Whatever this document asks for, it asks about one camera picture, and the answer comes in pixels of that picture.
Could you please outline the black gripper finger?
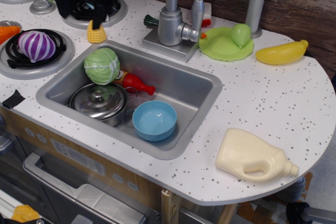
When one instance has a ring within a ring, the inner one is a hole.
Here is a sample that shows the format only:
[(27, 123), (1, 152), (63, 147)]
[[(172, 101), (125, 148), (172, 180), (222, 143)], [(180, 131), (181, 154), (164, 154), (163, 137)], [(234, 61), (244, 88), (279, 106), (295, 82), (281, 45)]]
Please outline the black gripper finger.
[(92, 16), (92, 29), (98, 29), (102, 22), (105, 21), (107, 16), (107, 11), (104, 8), (98, 8), (96, 7), (93, 10), (93, 16)]

